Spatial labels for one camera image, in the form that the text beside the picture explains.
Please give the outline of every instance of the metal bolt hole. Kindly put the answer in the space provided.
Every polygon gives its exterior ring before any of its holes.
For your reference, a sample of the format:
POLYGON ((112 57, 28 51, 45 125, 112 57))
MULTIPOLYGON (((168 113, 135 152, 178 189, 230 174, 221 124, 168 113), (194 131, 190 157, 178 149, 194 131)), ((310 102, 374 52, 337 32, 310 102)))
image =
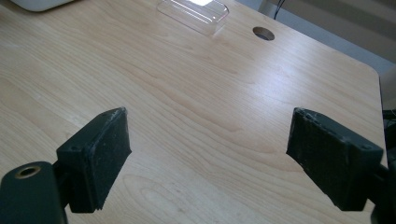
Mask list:
POLYGON ((16 174, 15 178, 17 179, 24 179, 28 178, 30 176, 36 175, 38 172, 40 172, 41 167, 39 166, 28 166, 20 169, 16 174))

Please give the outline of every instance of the round hole in desk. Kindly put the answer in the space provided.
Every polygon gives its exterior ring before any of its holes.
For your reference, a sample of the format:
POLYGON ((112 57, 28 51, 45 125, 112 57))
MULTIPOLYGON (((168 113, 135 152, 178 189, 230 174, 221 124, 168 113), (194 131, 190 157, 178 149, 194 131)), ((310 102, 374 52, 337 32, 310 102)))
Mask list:
POLYGON ((265 29, 260 26, 256 26, 253 28, 253 33, 263 40, 274 40, 275 35, 270 30, 265 29))

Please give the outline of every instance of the wood grain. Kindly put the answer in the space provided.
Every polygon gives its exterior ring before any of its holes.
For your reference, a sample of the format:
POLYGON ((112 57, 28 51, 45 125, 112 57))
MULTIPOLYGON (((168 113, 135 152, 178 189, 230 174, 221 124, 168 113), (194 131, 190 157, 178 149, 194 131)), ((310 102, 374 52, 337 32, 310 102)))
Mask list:
POLYGON ((66 209, 70 223, 369 223, 371 203, 339 211, 285 152, 295 106, 384 147, 377 73, 234 1, 213 36, 158 2, 30 13, 0 0, 0 175, 55 162, 60 144, 123 105, 133 153, 104 210, 66 209))

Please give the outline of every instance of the cable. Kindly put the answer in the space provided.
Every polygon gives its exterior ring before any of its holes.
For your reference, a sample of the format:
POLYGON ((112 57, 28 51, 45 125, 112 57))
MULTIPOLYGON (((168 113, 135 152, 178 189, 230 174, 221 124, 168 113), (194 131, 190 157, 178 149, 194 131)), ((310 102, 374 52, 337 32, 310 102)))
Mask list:
POLYGON ((396 119, 396 113, 393 110, 383 110, 382 116, 384 119, 396 119))
POLYGON ((275 11, 275 15, 274 15, 274 20, 276 20, 276 16, 277 13, 279 12, 279 10, 282 8, 283 4, 285 3, 286 0, 279 0, 277 2, 277 6, 276 6, 276 11, 275 11))
POLYGON ((385 127, 385 129, 387 129, 388 127, 390 127, 390 126, 392 126, 394 124, 396 124, 396 120, 393 120, 393 119, 388 120, 387 127, 385 127))

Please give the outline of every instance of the black cable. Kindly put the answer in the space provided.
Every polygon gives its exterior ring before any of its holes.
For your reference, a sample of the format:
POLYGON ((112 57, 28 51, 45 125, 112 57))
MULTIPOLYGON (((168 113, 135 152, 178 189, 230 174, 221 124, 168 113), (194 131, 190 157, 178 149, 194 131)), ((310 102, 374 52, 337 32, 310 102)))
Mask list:
POLYGON ((276 6, 276 11, 275 11, 275 15, 274 15, 274 20, 276 20, 276 16, 277 13, 279 12, 279 10, 282 8, 283 4, 285 3, 286 0, 279 0, 277 2, 277 6, 276 6))
POLYGON ((387 149, 396 147, 396 124, 390 124, 384 130, 385 146, 387 149))
POLYGON ((386 119, 384 126, 386 126, 385 129, 387 129, 388 127, 395 125, 395 124, 396 124, 396 119, 386 119))
POLYGON ((384 119, 396 119, 396 110, 383 110, 382 116, 384 119))

